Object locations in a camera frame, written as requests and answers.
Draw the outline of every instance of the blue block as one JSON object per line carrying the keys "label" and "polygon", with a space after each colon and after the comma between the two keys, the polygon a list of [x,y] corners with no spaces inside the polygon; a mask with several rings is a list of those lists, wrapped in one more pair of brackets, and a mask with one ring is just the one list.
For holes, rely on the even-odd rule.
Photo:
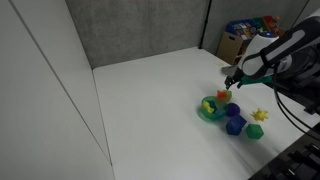
{"label": "blue block", "polygon": [[240,114],[240,107],[235,103],[229,103],[227,105],[227,116],[232,117]]}
{"label": "blue block", "polygon": [[239,135],[243,126],[247,123],[240,115],[233,116],[227,123],[227,133],[230,135]]}
{"label": "blue block", "polygon": [[229,135],[234,135],[234,136],[238,136],[242,131],[241,128],[240,129],[232,129],[230,126],[226,126],[226,129],[227,129],[227,133]]}

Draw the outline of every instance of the green toy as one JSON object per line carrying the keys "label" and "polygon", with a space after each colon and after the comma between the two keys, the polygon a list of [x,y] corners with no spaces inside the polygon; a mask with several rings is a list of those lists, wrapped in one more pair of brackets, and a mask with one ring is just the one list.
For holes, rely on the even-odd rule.
{"label": "green toy", "polygon": [[250,139],[260,139],[264,135],[261,126],[258,124],[249,124],[246,133]]}
{"label": "green toy", "polygon": [[223,101],[217,101],[214,96],[207,96],[202,99],[200,112],[203,116],[210,120],[218,120],[222,118],[227,111],[227,104]]}

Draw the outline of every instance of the cardboard box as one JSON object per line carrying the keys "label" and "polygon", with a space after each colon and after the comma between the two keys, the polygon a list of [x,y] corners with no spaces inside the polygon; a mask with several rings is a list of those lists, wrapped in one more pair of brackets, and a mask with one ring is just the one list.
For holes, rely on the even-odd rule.
{"label": "cardboard box", "polygon": [[240,36],[224,32],[217,51],[217,57],[228,64],[235,64],[236,59],[240,59],[240,49],[243,46],[243,39]]}

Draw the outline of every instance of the colorful item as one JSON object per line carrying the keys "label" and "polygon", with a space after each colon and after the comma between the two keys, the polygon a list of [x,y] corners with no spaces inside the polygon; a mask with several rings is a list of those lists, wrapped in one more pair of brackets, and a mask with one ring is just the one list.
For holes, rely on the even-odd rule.
{"label": "colorful item", "polygon": [[210,106],[210,103],[207,102],[207,101],[203,101],[203,102],[202,102],[202,108],[205,109],[208,113],[213,113],[214,110],[215,110],[214,108],[212,108],[212,107]]}
{"label": "colorful item", "polygon": [[253,18],[253,20],[255,21],[255,23],[259,24],[261,32],[265,32],[268,31],[268,26],[265,24],[264,20],[262,17],[258,17],[258,18]]}
{"label": "colorful item", "polygon": [[243,19],[230,21],[227,24],[225,31],[240,36],[244,41],[250,41],[256,35],[256,29],[259,29],[260,27],[261,26],[253,19]]}
{"label": "colorful item", "polygon": [[268,111],[262,111],[258,108],[257,112],[253,112],[251,115],[256,121],[264,121],[265,119],[269,119],[267,116]]}
{"label": "colorful item", "polygon": [[226,125],[227,133],[238,136],[246,123],[247,121],[242,116],[233,116]]}
{"label": "colorful item", "polygon": [[217,99],[224,101],[224,102],[229,102],[232,97],[231,91],[228,90],[223,90],[223,91],[217,91]]}
{"label": "colorful item", "polygon": [[232,117],[240,114],[240,107],[235,103],[227,105],[227,116]]}
{"label": "colorful item", "polygon": [[227,98],[228,97],[228,95],[227,95],[227,92],[225,92],[225,91],[217,91],[217,98],[218,99],[225,99],[225,98]]}
{"label": "colorful item", "polygon": [[260,139],[264,135],[261,126],[258,124],[249,124],[246,133],[250,139]]}
{"label": "colorful item", "polygon": [[[214,111],[211,113],[211,110],[208,109],[208,104],[209,107],[214,109]],[[217,98],[214,96],[207,96],[205,98],[203,98],[202,102],[201,102],[201,118],[202,115],[203,117],[205,117],[204,120],[218,120],[220,118],[222,118],[223,116],[225,116],[226,111],[227,111],[227,106],[225,103],[225,106],[221,106],[222,104],[217,104]]]}

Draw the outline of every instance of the blue cube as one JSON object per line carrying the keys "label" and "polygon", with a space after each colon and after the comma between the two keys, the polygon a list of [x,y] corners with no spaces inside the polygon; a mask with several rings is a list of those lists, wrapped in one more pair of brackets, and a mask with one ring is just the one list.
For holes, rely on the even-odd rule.
{"label": "blue cube", "polygon": [[239,135],[246,123],[247,121],[242,116],[233,116],[226,125],[227,133],[235,136]]}

